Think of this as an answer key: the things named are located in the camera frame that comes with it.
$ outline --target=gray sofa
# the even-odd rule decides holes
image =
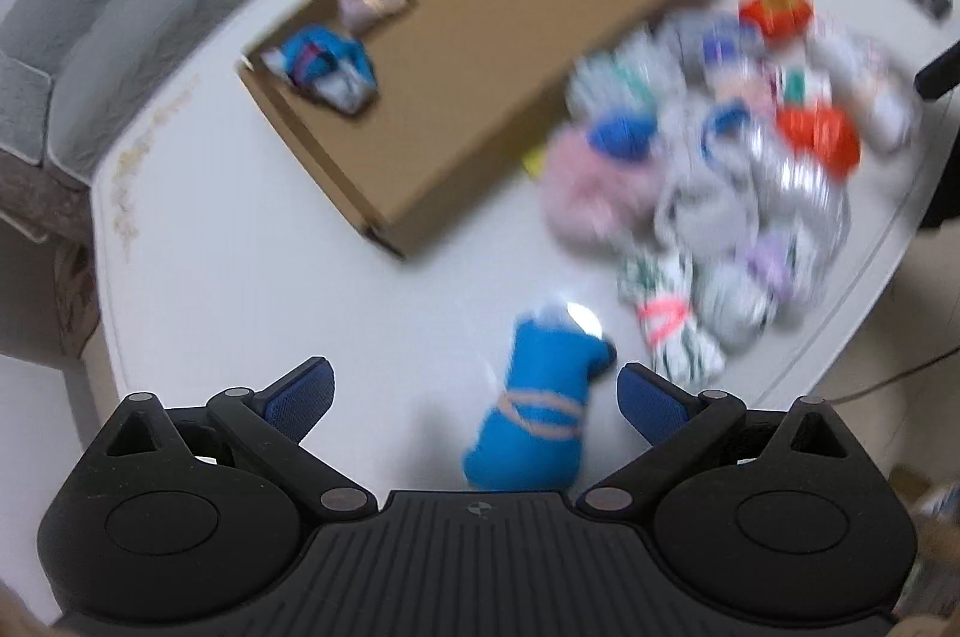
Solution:
[[[243,1],[17,0],[0,22],[0,216],[88,241],[100,158]]]

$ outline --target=pink fuzzy sock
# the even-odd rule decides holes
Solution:
[[[353,35],[362,35],[378,22],[400,13],[410,0],[337,0],[340,22]]]
[[[656,157],[621,162],[595,151],[588,128],[570,128],[547,149],[541,205],[555,234],[583,246],[618,243],[653,220],[664,186]]]

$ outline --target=pink rubber band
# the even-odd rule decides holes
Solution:
[[[320,55],[323,55],[323,50],[313,41],[307,41],[304,48],[296,55],[291,79],[297,87],[306,86],[306,74]]]
[[[676,333],[689,316],[690,306],[681,296],[661,296],[637,305],[637,320],[640,322],[664,318],[658,327],[645,331],[644,338],[650,346],[656,346]]]

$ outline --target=pile of socks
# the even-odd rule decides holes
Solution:
[[[804,63],[779,62],[790,46]],[[860,135],[891,154],[919,117],[889,55],[809,0],[669,14],[581,59],[566,103],[546,222],[616,255],[651,367],[693,392],[816,306],[850,228]]]

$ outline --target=small box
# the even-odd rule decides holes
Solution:
[[[313,0],[246,51],[240,77],[267,119],[362,234],[411,255],[541,144],[565,114],[573,62],[643,19],[705,0],[416,0],[364,37],[380,89],[359,117],[310,103],[261,53],[310,24]]]

